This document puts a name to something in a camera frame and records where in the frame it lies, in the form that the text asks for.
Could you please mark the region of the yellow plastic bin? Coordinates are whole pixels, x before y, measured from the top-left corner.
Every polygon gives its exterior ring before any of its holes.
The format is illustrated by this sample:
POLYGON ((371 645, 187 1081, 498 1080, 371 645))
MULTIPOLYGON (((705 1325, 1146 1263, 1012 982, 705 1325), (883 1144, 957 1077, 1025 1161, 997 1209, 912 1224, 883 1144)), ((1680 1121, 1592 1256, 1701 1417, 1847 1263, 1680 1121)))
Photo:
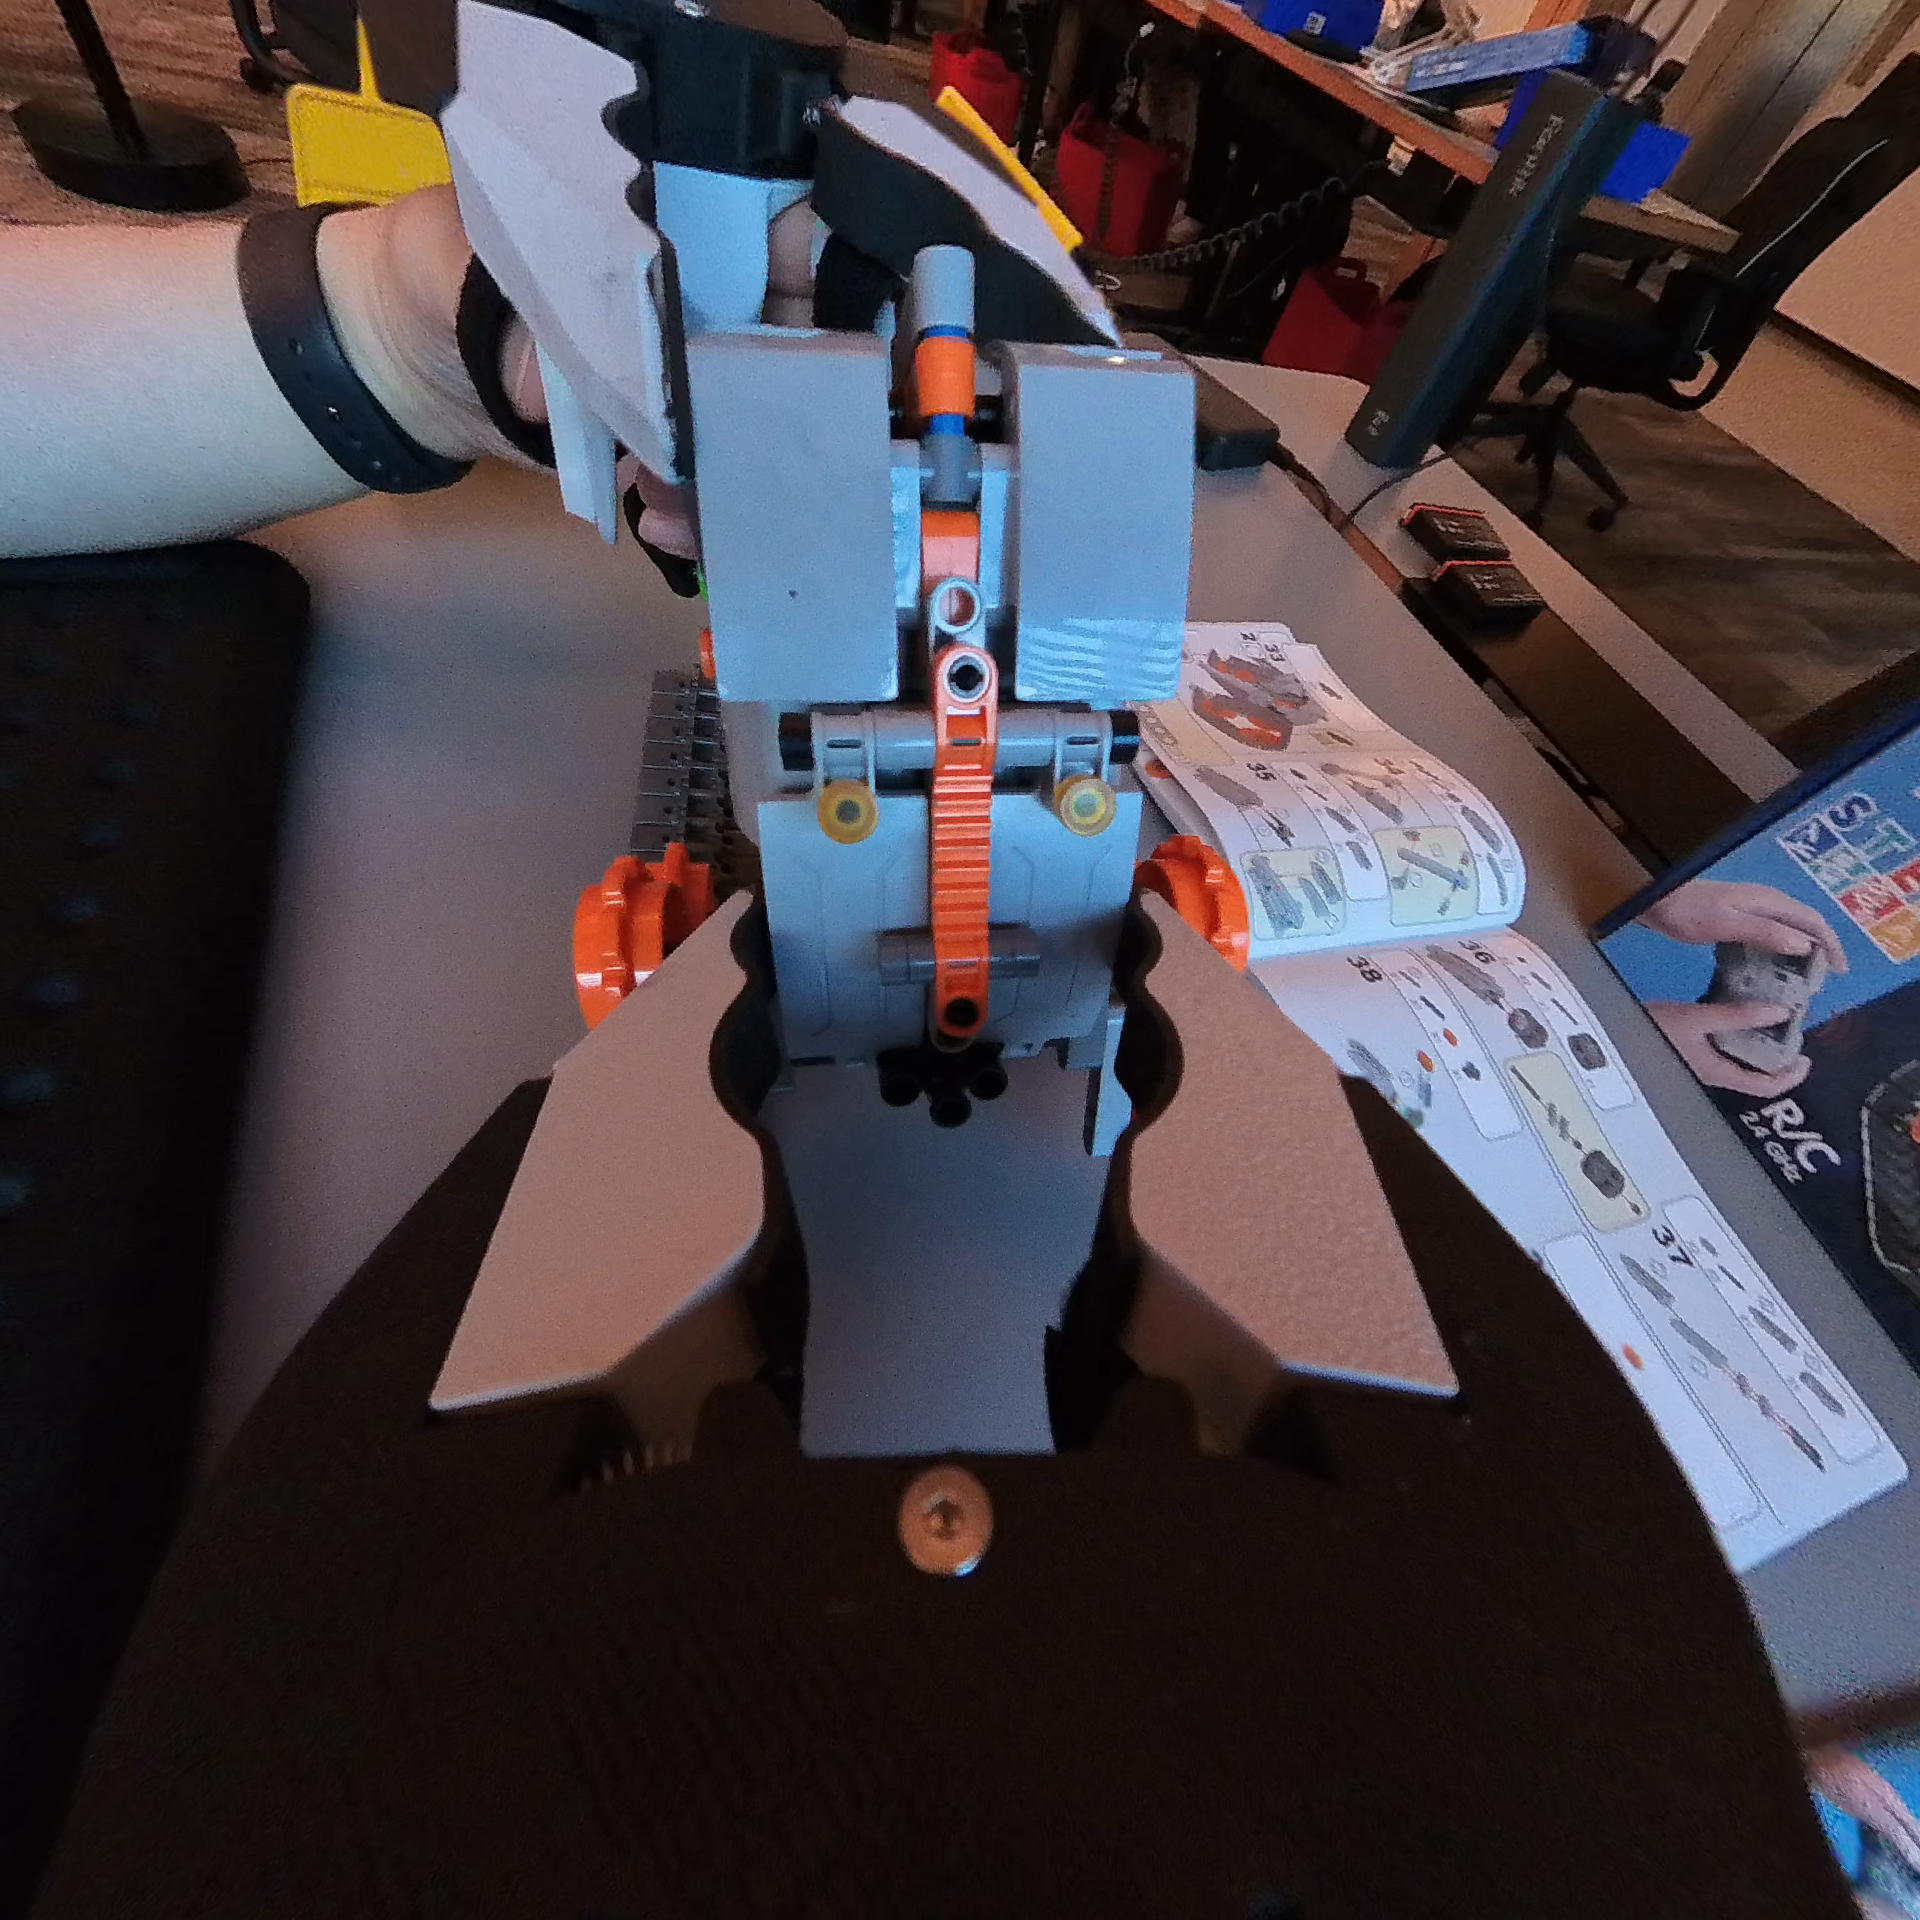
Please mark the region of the yellow plastic bin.
MULTIPOLYGON (((453 5, 274 5, 287 49, 313 80, 287 95, 299 203, 396 201, 451 181, 439 112, 453 93, 453 5)), ((1016 147, 956 95, 927 103, 949 115, 1040 208, 1067 249, 1082 231, 1016 147)))

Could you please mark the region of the red container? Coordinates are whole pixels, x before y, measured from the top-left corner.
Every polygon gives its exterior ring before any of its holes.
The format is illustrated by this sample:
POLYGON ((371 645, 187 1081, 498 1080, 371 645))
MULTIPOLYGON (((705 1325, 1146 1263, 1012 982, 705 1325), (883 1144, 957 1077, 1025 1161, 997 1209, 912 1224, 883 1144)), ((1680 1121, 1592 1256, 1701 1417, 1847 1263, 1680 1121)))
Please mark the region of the red container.
POLYGON ((928 96, 937 103, 956 93, 1007 147, 1018 144, 1027 74, 981 33, 931 38, 928 96))
POLYGON ((1154 255, 1169 242, 1184 171, 1184 144, 1129 133, 1085 102, 1061 130, 1053 199, 1091 253, 1154 255))
POLYGON ((1411 313, 1412 299, 1384 298, 1360 258, 1339 256, 1299 278, 1259 363, 1371 384, 1411 313))

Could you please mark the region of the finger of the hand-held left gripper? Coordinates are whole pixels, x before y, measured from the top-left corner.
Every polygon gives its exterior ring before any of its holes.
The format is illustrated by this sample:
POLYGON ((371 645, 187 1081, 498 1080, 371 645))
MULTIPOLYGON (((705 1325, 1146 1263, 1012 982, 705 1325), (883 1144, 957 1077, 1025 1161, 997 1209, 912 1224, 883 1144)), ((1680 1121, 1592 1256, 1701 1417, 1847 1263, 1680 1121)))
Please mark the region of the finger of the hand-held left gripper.
POLYGON ((923 249, 968 249, 981 343, 1120 343, 1113 313, 1040 208, 931 107, 863 96, 827 103, 815 211, 832 238, 899 278, 923 249))
POLYGON ((640 89, 612 30, 661 5, 583 5, 562 24, 508 5, 456 9, 458 88, 441 112, 474 255, 540 354, 547 426, 568 482, 604 482, 611 446, 691 479, 679 298, 661 235, 634 211, 640 174, 608 107, 640 89))

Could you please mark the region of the black perforated chair back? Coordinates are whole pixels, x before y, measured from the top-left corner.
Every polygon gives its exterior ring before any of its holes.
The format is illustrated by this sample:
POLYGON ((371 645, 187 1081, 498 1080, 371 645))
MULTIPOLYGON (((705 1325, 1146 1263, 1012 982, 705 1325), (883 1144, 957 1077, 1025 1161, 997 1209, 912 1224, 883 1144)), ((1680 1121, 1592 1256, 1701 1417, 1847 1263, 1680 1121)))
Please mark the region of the black perforated chair back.
POLYGON ((255 544, 4 566, 4 1861, 194 1443, 309 598, 255 544))

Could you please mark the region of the grey orange toy robot model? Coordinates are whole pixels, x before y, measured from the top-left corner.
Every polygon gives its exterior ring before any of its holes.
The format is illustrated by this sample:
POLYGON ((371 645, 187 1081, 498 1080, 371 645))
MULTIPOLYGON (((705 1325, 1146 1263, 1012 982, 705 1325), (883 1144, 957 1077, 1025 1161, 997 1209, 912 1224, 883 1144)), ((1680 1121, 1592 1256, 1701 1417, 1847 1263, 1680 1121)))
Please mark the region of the grey orange toy robot model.
POLYGON ((1138 711, 1176 694, 1193 368, 981 343, 977 264, 912 265, 901 343, 689 339, 705 672, 661 674, 632 851, 583 889, 572 965, 608 1017, 721 902, 751 842, 794 1066, 875 1069, 957 1125, 1008 1064, 1117 1087, 1138 711))

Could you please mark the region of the grey desk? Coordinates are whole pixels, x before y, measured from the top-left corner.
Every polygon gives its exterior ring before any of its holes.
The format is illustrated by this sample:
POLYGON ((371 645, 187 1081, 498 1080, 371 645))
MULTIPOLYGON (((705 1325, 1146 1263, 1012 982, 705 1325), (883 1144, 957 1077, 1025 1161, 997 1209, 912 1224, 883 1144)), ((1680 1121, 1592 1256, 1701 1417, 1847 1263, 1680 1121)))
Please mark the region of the grey desk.
MULTIPOLYGON (((280 849, 203 1447, 497 1104, 581 1038, 570 918, 626 847, 645 694, 695 615, 541 473, 477 466, 269 529, 316 615, 280 849)), ((1495 798, 1530 865, 1524 933, 1592 1000, 1717 1211, 1915 1466, 1915 1379, 1589 945, 1641 865, 1279 471, 1197 488, 1195 617, 1320 645, 1404 735, 1495 798)), ((1088 1250, 1085 1081, 1023 1064, 943 1135, 869 1075, 775 1102, 811 1285, 820 1453, 1047 1439, 1040 1333, 1088 1250)))

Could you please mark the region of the person's left hand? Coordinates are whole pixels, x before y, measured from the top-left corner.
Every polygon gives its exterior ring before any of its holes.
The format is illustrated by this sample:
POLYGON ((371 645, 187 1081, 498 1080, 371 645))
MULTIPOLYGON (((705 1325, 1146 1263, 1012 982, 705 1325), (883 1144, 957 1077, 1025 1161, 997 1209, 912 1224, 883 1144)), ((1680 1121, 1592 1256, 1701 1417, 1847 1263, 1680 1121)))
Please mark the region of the person's left hand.
POLYGON ((391 418, 458 462, 537 462, 493 429, 458 345, 474 253, 451 185, 380 208, 328 216, 319 231, 321 288, 346 357, 391 418))

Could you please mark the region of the blue robot kit box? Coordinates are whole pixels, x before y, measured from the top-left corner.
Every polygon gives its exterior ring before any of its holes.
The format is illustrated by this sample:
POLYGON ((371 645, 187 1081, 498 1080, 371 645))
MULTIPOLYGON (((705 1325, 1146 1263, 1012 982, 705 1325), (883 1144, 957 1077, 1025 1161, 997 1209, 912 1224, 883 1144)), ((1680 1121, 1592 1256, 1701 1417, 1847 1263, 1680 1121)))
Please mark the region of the blue robot kit box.
POLYGON ((1915 1360, 1915 706, 1802 775, 1596 935, 1915 1360))

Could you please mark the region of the black power adapter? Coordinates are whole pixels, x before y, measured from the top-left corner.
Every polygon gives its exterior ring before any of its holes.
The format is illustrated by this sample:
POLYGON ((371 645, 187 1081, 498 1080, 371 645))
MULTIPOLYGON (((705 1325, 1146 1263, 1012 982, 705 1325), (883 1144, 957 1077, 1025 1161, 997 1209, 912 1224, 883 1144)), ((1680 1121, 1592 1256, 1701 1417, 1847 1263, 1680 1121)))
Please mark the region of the black power adapter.
POLYGON ((1212 374, 1191 363, 1193 465, 1200 473, 1256 471, 1280 465, 1280 431, 1212 374))

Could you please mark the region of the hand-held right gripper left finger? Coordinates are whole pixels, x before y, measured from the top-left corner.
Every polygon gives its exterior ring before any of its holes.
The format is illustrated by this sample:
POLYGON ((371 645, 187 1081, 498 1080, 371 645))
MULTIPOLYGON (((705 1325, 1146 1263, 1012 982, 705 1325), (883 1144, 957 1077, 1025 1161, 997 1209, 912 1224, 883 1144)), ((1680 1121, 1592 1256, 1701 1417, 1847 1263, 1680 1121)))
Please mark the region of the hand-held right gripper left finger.
POLYGON ((432 1409, 608 1394, 695 1419, 753 1376, 741 1272, 763 1227, 761 1151, 714 1087, 747 975, 733 897, 554 1071, 441 1365, 432 1409))

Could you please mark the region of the black floor lamp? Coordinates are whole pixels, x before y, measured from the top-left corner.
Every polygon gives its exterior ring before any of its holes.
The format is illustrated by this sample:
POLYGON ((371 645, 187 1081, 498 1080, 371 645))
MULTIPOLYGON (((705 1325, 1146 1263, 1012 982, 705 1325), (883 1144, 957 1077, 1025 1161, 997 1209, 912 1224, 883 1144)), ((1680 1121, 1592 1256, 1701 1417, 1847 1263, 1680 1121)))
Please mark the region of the black floor lamp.
POLYGON ((129 96, 88 3, 58 3, 92 96, 41 95, 13 107, 39 169, 89 201, 144 211, 216 211, 250 194, 228 136, 167 103, 129 96))

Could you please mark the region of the black office chair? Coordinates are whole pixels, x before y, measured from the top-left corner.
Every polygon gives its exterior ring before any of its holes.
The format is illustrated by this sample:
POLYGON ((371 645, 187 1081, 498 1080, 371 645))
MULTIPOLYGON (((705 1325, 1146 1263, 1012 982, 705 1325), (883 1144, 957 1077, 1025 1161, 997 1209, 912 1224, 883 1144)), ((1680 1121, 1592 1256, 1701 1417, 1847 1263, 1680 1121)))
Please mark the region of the black office chair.
POLYGON ((1500 402, 1474 429, 1520 441, 1519 462, 1538 479, 1524 513, 1540 526, 1562 454, 1607 501, 1592 529, 1607 531, 1627 497, 1571 418, 1583 392, 1629 394, 1692 415, 1714 400, 1762 323, 1799 275, 1833 247, 1917 165, 1917 55, 1898 63, 1855 110, 1817 125, 1777 159, 1732 208, 1738 242, 1673 271, 1660 296, 1609 272, 1571 272, 1552 296, 1540 360, 1520 379, 1535 397, 1551 378, 1569 384, 1551 402, 1500 402))

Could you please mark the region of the person's left forearm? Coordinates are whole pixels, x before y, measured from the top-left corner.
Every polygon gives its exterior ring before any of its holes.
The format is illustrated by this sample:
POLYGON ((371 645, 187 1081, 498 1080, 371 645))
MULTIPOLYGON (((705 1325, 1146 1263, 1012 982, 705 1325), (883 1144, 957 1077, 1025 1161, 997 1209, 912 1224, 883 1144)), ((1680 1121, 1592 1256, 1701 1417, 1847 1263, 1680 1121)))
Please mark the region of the person's left forearm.
POLYGON ((236 225, 3 231, 3 553, 228 538, 362 497, 282 397, 236 225))

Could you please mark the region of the open instruction booklet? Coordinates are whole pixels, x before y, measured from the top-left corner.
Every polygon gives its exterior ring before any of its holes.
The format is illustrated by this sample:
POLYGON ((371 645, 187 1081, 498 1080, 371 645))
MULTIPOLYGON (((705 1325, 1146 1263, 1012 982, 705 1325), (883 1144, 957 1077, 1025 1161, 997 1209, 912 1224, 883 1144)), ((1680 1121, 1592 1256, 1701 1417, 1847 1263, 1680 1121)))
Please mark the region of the open instruction booklet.
POLYGON ((1522 847, 1283 624, 1193 622, 1138 711, 1147 790, 1244 891, 1253 973, 1552 1277, 1735 1570, 1907 1480, 1712 1208, 1594 1008, 1513 930, 1522 847))

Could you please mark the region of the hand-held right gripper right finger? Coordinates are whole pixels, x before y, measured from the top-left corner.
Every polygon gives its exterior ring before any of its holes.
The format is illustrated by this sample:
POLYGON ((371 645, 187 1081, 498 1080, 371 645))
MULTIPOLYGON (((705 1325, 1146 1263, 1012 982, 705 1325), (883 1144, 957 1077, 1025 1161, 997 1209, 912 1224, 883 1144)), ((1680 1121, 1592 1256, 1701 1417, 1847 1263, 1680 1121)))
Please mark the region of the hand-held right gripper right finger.
POLYGON ((1073 1285, 1073 1425, 1135 1376, 1200 1427, 1259 1427, 1311 1376, 1451 1399, 1354 1087, 1159 897, 1128 914, 1120 989, 1135 1115, 1073 1285))

